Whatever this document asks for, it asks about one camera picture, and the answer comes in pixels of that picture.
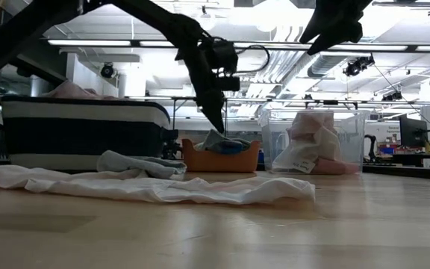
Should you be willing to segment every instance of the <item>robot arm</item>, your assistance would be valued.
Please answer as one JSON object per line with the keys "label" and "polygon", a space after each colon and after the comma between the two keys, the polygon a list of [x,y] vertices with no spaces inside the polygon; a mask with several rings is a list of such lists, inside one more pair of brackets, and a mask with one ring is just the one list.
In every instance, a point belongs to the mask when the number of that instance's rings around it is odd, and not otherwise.
{"label": "robot arm", "polygon": [[239,90],[240,81],[235,77],[219,78],[212,69],[236,72],[238,56],[233,43],[215,40],[196,20],[170,13],[150,0],[33,0],[0,27],[0,69],[52,26],[105,4],[114,4],[156,28],[178,48],[178,58],[184,60],[189,70],[197,105],[214,127],[223,132],[222,91]]}

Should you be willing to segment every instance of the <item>computer monitor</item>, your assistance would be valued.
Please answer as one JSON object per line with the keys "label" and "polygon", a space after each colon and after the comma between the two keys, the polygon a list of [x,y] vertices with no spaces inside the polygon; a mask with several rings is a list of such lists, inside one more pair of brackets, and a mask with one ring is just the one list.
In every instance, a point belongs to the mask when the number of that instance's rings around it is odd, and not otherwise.
{"label": "computer monitor", "polygon": [[399,119],[401,126],[401,144],[403,146],[424,147],[427,140],[427,122],[412,120],[407,117]]}

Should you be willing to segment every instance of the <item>clear plastic bin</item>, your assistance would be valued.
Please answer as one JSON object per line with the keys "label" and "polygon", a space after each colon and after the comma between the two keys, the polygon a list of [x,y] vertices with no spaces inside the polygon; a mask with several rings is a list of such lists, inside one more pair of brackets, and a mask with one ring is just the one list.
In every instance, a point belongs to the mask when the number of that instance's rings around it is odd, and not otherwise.
{"label": "clear plastic bin", "polygon": [[259,119],[265,169],[273,173],[360,173],[369,111],[268,109]]}

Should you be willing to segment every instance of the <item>ceiling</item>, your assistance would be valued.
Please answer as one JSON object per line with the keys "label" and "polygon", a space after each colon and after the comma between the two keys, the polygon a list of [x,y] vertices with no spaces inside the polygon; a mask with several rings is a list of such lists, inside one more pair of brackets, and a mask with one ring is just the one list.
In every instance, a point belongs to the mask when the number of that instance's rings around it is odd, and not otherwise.
{"label": "ceiling", "polygon": [[[296,42],[313,13],[312,9],[298,7],[312,6],[314,1],[266,0],[254,7],[236,7],[239,2],[234,0],[156,3],[169,11],[197,19],[213,36],[227,40]],[[29,2],[6,1],[4,8],[15,14]],[[206,17],[202,16],[202,4],[207,6],[209,15]],[[430,44],[428,11],[426,7],[369,6],[361,20],[364,26],[363,42]],[[165,40],[159,31],[113,5],[100,7],[57,25],[49,29],[45,36],[50,39]],[[175,90],[182,90],[190,84],[186,68],[173,60],[176,54],[174,49],[80,48],[69,51],[78,53],[80,61],[95,72],[104,62],[112,59],[126,59],[114,64],[121,70],[138,61],[143,66],[146,88],[151,95],[177,95]],[[421,83],[430,79],[430,54],[375,53],[376,66],[389,82],[375,67],[347,78],[342,70],[348,61],[355,59],[354,55],[329,58],[333,66],[321,78],[308,77],[308,67],[319,60],[309,58],[304,52],[271,52],[271,56],[266,70],[246,75],[246,83],[237,96],[255,98],[271,94],[278,98],[301,98],[306,93],[312,93],[321,99],[376,99],[374,93],[382,96],[383,90],[388,91],[391,83],[401,85],[403,93],[416,99]],[[263,51],[246,51],[240,55],[238,69],[256,69],[263,64],[265,57]],[[272,84],[255,87],[255,82],[261,81]]]}

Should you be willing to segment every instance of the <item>gray towel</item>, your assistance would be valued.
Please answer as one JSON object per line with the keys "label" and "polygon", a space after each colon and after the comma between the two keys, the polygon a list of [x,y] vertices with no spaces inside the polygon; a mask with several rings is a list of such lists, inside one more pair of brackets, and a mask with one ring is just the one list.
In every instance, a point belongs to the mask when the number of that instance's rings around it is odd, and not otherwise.
{"label": "gray towel", "polygon": [[194,146],[195,150],[210,150],[222,154],[237,154],[247,150],[250,142],[239,138],[227,138],[215,130],[210,130],[203,143]]}
{"label": "gray towel", "polygon": [[153,157],[127,157],[113,151],[102,153],[97,161],[97,171],[122,172],[139,169],[157,179],[170,179],[172,175],[185,173],[187,166],[180,161],[162,160]]}

